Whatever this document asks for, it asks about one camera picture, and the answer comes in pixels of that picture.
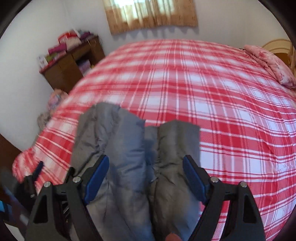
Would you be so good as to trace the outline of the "grey puffer jacket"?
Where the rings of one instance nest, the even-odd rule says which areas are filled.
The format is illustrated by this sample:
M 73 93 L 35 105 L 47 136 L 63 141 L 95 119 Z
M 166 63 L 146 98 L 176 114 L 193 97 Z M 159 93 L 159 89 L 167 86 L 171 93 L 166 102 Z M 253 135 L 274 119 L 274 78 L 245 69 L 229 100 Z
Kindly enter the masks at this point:
M 173 120 L 160 126 L 101 102 L 79 117 L 71 166 L 82 175 L 101 155 L 109 170 L 88 211 L 103 240 L 188 240 L 200 203 L 189 188 L 184 156 L 199 161 L 200 128 Z

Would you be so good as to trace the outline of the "stacked folded clothes pile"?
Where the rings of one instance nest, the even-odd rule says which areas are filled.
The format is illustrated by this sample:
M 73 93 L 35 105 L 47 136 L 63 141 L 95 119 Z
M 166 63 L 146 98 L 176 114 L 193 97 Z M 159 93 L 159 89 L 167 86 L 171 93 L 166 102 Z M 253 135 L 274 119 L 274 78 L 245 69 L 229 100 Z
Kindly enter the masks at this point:
M 59 56 L 66 54 L 68 51 L 78 47 L 86 40 L 95 35 L 84 30 L 70 30 L 58 37 L 58 44 L 48 49 L 48 54 L 45 56 L 48 64 L 55 61 Z

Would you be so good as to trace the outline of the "red white plaid bedsheet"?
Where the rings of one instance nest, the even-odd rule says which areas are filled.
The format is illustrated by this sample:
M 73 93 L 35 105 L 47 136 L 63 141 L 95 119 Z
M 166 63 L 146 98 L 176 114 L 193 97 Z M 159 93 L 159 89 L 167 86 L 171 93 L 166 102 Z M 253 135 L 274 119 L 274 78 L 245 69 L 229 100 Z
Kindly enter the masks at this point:
M 233 183 L 250 183 L 267 240 L 295 207 L 295 92 L 248 52 L 204 41 L 150 40 L 121 46 L 69 93 L 36 143 L 14 161 L 19 180 L 39 161 L 61 183 L 79 116 L 98 102 L 118 104 L 148 126 L 172 120 L 201 127 L 201 164 Z

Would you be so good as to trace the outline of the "colourful bundle beside bed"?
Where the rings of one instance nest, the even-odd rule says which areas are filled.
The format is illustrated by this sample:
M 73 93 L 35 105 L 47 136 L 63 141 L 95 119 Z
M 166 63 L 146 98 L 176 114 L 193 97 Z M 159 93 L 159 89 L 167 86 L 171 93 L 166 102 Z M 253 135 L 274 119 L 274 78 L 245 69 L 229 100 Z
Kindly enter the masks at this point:
M 68 97 L 68 94 L 60 89 L 55 89 L 48 100 L 47 111 L 41 113 L 37 118 L 39 132 L 41 132 L 53 116 L 58 106 Z

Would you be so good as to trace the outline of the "brown wooden desk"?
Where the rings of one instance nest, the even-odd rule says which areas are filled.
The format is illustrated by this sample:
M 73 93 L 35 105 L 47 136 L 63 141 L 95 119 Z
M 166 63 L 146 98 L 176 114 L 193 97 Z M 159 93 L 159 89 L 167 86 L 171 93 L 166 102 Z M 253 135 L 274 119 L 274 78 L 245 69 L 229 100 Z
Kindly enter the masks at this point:
M 84 63 L 95 66 L 103 58 L 105 58 L 105 54 L 100 38 L 95 35 L 68 51 L 64 56 L 41 70 L 40 73 L 53 89 L 69 93 L 83 78 L 83 71 L 79 67 Z

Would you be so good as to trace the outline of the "white greeting card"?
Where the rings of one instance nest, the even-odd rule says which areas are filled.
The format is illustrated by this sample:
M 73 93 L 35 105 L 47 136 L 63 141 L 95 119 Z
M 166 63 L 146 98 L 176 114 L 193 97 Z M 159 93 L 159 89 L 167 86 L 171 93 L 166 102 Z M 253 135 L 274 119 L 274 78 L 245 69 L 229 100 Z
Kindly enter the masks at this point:
M 37 63 L 40 70 L 44 69 L 48 65 L 48 61 L 46 60 L 46 57 L 44 55 L 37 57 Z

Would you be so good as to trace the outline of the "pink floral folded quilt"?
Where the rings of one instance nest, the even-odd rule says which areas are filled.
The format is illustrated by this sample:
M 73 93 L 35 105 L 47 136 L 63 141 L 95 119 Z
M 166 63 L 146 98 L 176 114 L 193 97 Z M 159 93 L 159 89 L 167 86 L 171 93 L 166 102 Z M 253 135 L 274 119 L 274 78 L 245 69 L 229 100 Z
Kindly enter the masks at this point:
M 295 76 L 291 69 L 270 51 L 255 45 L 245 45 L 244 50 L 261 65 L 279 84 L 295 89 Z

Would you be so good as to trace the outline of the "cream wooden headboard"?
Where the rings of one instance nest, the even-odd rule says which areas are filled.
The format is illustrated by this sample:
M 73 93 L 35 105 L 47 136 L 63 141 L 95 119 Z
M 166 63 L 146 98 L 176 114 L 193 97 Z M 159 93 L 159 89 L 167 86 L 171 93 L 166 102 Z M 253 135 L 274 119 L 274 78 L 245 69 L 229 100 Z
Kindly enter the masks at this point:
M 290 40 L 275 39 L 267 42 L 262 47 L 278 56 L 295 75 L 295 49 Z

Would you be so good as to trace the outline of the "tan patterned window curtain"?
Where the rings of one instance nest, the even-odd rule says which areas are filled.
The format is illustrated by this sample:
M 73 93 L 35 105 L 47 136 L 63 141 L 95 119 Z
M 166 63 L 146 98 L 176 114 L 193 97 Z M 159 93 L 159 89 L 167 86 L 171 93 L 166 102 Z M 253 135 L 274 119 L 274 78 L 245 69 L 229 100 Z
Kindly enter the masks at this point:
M 197 27 L 193 1 L 104 1 L 112 35 L 160 26 Z

